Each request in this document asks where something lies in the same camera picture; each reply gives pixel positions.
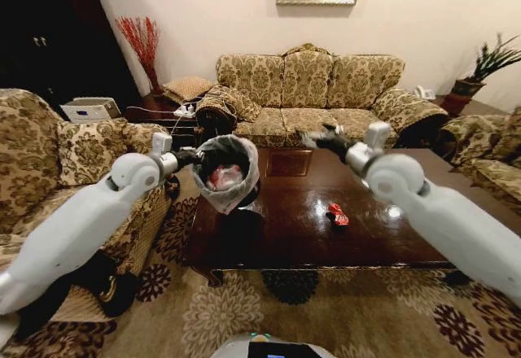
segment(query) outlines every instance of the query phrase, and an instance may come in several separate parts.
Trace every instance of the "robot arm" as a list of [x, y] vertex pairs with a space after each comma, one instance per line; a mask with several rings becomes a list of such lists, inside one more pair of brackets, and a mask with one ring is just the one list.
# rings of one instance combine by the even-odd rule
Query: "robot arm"
[[308, 146], [331, 148], [363, 178], [377, 199], [400, 207], [410, 225], [468, 277], [494, 287], [521, 307], [521, 238], [456, 190], [425, 178], [415, 159], [385, 155], [384, 122], [370, 126], [365, 142], [344, 144], [338, 129], [307, 134]]
[[171, 145], [170, 136], [155, 133], [148, 156], [122, 155], [98, 183], [75, 193], [43, 221], [0, 274], [0, 314], [27, 306], [56, 279], [81, 267], [125, 221], [138, 199], [198, 159], [193, 151], [170, 152]]

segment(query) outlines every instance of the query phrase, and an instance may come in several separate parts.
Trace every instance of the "wooden cabinet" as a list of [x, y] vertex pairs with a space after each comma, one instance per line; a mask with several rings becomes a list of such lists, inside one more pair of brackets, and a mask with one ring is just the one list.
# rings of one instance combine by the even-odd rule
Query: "wooden cabinet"
[[31, 90], [60, 113], [78, 96], [138, 102], [99, 0], [0, 0], [0, 10], [0, 88]]

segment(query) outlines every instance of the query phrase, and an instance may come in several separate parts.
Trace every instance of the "red decorative branches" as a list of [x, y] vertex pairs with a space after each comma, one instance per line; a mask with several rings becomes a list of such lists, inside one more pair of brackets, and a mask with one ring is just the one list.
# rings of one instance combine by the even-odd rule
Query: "red decorative branches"
[[162, 94], [163, 88], [157, 81], [155, 73], [155, 51], [157, 43], [160, 39], [160, 32], [157, 24], [146, 17], [141, 18], [125, 18], [116, 19], [117, 27], [123, 33], [132, 49], [138, 56], [139, 63], [143, 66], [143, 70], [148, 76], [153, 94]]

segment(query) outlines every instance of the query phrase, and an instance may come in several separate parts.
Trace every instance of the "white box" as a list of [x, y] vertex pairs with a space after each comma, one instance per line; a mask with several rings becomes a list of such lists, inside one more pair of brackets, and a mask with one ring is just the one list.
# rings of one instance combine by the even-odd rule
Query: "white box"
[[74, 98], [60, 107], [74, 124], [88, 124], [121, 116], [113, 98]]

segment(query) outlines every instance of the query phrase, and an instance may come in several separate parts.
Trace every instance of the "robot screen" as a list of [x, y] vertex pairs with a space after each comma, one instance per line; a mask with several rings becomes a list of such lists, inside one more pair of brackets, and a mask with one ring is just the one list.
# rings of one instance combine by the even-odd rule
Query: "robot screen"
[[250, 343], [247, 358], [320, 358], [306, 344]]

